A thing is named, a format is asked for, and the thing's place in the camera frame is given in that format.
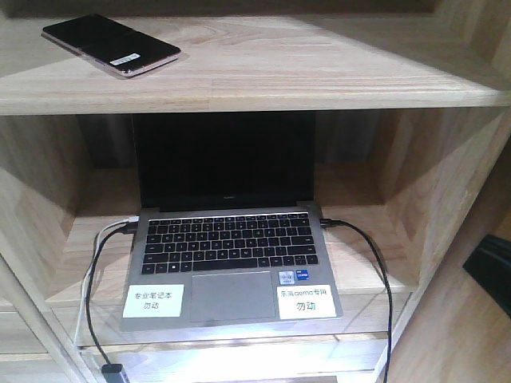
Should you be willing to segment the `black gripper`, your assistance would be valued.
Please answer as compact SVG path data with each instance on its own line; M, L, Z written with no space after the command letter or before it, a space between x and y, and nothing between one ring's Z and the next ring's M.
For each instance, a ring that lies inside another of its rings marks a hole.
M476 246L463 268L487 292L510 296L510 241L486 235Z

